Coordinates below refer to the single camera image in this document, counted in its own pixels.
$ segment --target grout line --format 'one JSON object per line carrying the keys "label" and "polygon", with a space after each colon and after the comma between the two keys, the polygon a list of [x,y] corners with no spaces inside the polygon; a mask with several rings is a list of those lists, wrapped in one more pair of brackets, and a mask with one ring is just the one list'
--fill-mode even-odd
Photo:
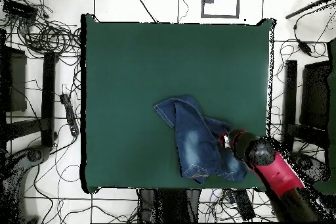
{"label": "grout line", "polygon": [[[45,199],[45,200],[48,200],[48,199],[51,199],[51,200],[84,200],[84,201],[91,201],[90,198],[66,198],[66,197],[42,197],[42,196],[24,196],[24,198],[26,199]],[[94,201],[96,200],[102,200],[102,201],[131,201],[131,202],[135,202],[135,201],[138,201],[138,199],[105,199],[105,198],[93,198]]]}
{"label": "grout line", "polygon": [[[28,118],[33,118],[33,119],[36,119],[36,117],[35,116],[12,116],[12,118],[26,118],[26,119],[28,119]],[[54,119],[60,119],[60,120],[66,120],[66,118],[64,117],[64,118],[62,118],[62,117],[54,117]]]}
{"label": "grout line", "polygon": [[262,5],[261,5],[261,19],[264,19],[264,0],[262,0]]}
{"label": "grout line", "polygon": [[91,193],[91,214],[90,214],[90,224],[92,224],[92,215],[93,215],[93,194]]}
{"label": "grout line", "polygon": [[96,16],[96,0],[93,0],[93,15]]}
{"label": "grout line", "polygon": [[[274,42],[297,42],[295,39],[293,39],[292,41],[278,41],[278,40],[274,40]],[[325,43],[325,44],[327,44],[328,42],[327,41],[318,41],[318,42],[316,42],[316,41],[304,41],[304,42],[306,42],[306,43]]]}
{"label": "grout line", "polygon": [[[10,47],[12,48],[12,17],[10,17]],[[10,123],[12,123],[12,108],[10,108]],[[10,140],[10,155],[12,155],[12,139]]]}
{"label": "grout line", "polygon": [[180,18],[180,0],[177,0],[177,23],[179,22]]}

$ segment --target denim jeans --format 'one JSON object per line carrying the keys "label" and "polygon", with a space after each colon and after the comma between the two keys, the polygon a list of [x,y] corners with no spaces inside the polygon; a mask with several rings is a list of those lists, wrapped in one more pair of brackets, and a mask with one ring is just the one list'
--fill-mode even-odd
{"label": "denim jeans", "polygon": [[182,177],[203,184],[210,175],[231,181],[246,176],[247,166],[218,142],[220,135],[231,130],[230,124],[202,116],[190,95],[172,97],[154,108],[169,127],[175,128]]}

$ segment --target floor tile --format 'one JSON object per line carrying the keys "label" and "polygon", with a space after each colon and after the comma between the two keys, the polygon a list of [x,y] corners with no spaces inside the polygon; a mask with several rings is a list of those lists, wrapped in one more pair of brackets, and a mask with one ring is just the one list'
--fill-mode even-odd
{"label": "floor tile", "polygon": [[93,223],[127,221],[136,212],[137,204],[137,201],[93,200],[93,205],[99,207],[93,210]]}
{"label": "floor tile", "polygon": [[25,198],[24,207],[26,218],[30,219],[37,216],[40,224],[42,222],[45,224],[59,224],[60,218],[58,211],[61,210],[61,212],[65,212],[67,205],[63,202],[60,202],[60,205],[58,205],[56,199],[52,201],[53,204],[51,206],[51,201],[47,198]]}
{"label": "floor tile", "polygon": [[[286,19],[285,17],[315,1],[317,0],[264,0],[264,17],[274,18],[277,21],[274,33],[275,40],[281,41],[294,38],[295,36],[293,27],[297,19],[310,11],[303,12],[290,19]],[[331,14],[335,11],[336,9],[334,6],[324,11],[317,11],[315,13],[306,15],[300,19],[297,23],[297,38],[303,41],[318,40]],[[329,23],[329,27],[325,30],[323,36],[321,36],[320,41],[328,42],[336,37],[334,27],[335,19]]]}
{"label": "floor tile", "polygon": [[116,188],[100,188],[97,193],[93,194],[94,199],[133,199],[137,200],[137,192],[135,189],[116,189]]}
{"label": "floor tile", "polygon": [[66,212],[62,212],[61,222],[67,224],[91,223],[91,201],[68,200],[68,202],[69,209]]}
{"label": "floor tile", "polygon": [[[141,0],[159,22],[177,21],[177,0]],[[139,0],[96,0],[99,21],[153,22]]]}
{"label": "floor tile", "polygon": [[240,14],[238,19],[201,18],[201,0],[180,0],[179,13],[180,18],[182,18],[180,19],[180,23],[255,25],[262,18],[262,5],[263,0],[240,0]]}

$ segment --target jeans seam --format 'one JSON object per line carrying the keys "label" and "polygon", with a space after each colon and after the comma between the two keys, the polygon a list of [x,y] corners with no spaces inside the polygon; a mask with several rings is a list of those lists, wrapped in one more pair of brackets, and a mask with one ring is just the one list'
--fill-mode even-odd
{"label": "jeans seam", "polygon": [[170,119],[168,119],[167,115],[161,110],[161,108],[158,106],[158,104],[154,106],[154,109],[156,109],[156,108],[158,108],[158,109],[159,109],[159,110],[158,110],[159,113],[160,113],[161,115],[164,115],[165,118],[168,120],[168,124],[169,124],[169,126],[173,128],[175,125],[170,121]]}
{"label": "jeans seam", "polygon": [[209,175],[208,171],[207,171],[205,168],[203,168],[203,167],[201,167],[201,166],[199,166],[199,165],[196,165],[196,164],[192,164],[192,165],[189,166],[189,168],[184,172],[185,176],[186,176],[186,172],[188,172],[188,170],[189,170],[192,166],[196,166],[197,168],[201,168],[202,170],[204,170],[204,171],[206,172],[206,175]]}
{"label": "jeans seam", "polygon": [[209,121],[212,121],[214,123],[217,123],[217,124],[225,125],[225,127],[227,127],[227,128],[231,128],[231,125],[229,123],[224,122],[224,121],[216,120],[214,118],[210,118],[210,117],[207,117],[207,116],[203,116],[203,118],[205,118]]}

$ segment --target green tabletop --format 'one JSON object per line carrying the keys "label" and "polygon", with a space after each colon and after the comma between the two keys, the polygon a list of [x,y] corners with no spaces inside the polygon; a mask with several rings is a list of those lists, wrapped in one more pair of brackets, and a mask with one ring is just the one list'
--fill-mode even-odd
{"label": "green tabletop", "polygon": [[99,23],[86,17],[88,187],[263,187],[180,176],[174,129],[153,105],[192,95],[206,116],[266,133],[270,29],[206,24]]}

